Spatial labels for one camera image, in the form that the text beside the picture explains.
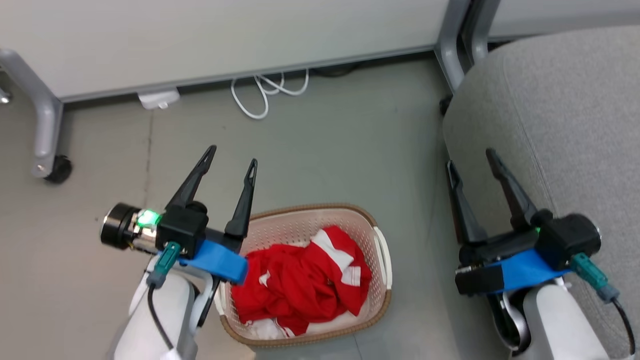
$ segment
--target cylindrical motor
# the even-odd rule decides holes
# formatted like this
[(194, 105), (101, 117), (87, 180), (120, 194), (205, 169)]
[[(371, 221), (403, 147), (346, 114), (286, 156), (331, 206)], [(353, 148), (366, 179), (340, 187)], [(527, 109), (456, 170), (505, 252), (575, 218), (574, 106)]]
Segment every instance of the cylindrical motor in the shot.
[(121, 250), (134, 249), (155, 254), (159, 219), (160, 215), (151, 210), (119, 202), (104, 217), (100, 240)]

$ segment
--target teal connector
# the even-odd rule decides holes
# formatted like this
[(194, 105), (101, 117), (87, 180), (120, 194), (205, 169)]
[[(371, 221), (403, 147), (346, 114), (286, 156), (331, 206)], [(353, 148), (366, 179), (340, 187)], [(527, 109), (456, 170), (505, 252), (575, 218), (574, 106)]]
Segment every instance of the teal connector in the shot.
[(596, 290), (609, 283), (607, 276), (583, 252), (571, 258), (570, 266), (571, 270)]
[(610, 303), (620, 295), (618, 289), (609, 285), (607, 276), (591, 262), (591, 259), (585, 253), (581, 252), (574, 255), (571, 258), (570, 267), (581, 279), (591, 285), (605, 304)]
[(166, 280), (166, 274), (169, 274), (169, 270), (171, 270), (173, 264), (178, 260), (178, 256), (180, 256), (180, 250), (182, 250), (182, 247), (172, 241), (164, 247), (163, 253), (160, 255), (154, 267), (154, 271), (147, 277), (148, 286), (153, 284), (156, 289), (162, 287), (164, 280)]

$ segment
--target blue bracket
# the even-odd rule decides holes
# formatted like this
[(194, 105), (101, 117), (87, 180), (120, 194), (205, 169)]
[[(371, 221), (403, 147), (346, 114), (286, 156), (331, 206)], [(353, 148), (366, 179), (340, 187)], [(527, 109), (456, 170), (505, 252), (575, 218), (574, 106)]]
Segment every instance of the blue bracket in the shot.
[(502, 267), (504, 280), (504, 289), (494, 293), (529, 288), (571, 272), (569, 269), (553, 270), (542, 260), (535, 249), (515, 254), (508, 259), (490, 264), (487, 268), (492, 266)]
[(236, 284), (244, 283), (249, 269), (247, 260), (228, 248), (205, 240), (193, 259), (178, 259), (180, 265), (192, 266)]

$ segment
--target laundry basket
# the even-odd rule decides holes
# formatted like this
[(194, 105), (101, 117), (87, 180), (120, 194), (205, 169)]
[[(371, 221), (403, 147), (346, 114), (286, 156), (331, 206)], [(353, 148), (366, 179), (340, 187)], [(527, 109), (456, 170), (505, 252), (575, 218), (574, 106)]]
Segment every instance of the laundry basket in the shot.
[(322, 204), (279, 209), (252, 216), (249, 235), (240, 255), (266, 249), (277, 243), (309, 243), (318, 230), (337, 225), (356, 241), (371, 269), (367, 300), (360, 315), (350, 323), (328, 326), (322, 333), (304, 334), (287, 339), (260, 340), (238, 319), (231, 297), (231, 285), (220, 283), (214, 301), (225, 330), (235, 340), (254, 347), (282, 347), (314, 343), (366, 329), (380, 320), (391, 301), (391, 258), (385, 237), (373, 217), (357, 206)]

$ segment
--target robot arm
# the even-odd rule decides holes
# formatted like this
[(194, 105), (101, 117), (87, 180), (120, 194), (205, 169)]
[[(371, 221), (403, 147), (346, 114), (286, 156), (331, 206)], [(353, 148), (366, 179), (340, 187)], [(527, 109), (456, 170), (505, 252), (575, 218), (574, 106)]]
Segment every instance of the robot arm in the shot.
[[(207, 227), (207, 208), (193, 200), (215, 152), (215, 145), (207, 149), (163, 214), (119, 203), (105, 216), (102, 243), (155, 255), (108, 358), (194, 359), (198, 350), (194, 336), (204, 324), (218, 284), (244, 282), (247, 262), (237, 253), (248, 233), (257, 162), (252, 160), (236, 211), (221, 232)], [(202, 279), (203, 290), (184, 275)]]
[[(589, 257), (600, 250), (600, 232), (584, 215), (554, 218), (538, 210), (493, 149), (486, 157), (511, 211), (513, 231), (488, 237), (478, 224), (453, 162), (448, 162), (449, 194), (461, 245), (456, 285), (463, 295), (485, 296), (495, 326), (513, 359), (608, 359), (562, 276), (575, 272), (605, 303), (619, 292)], [(628, 321), (630, 353), (635, 341)]]

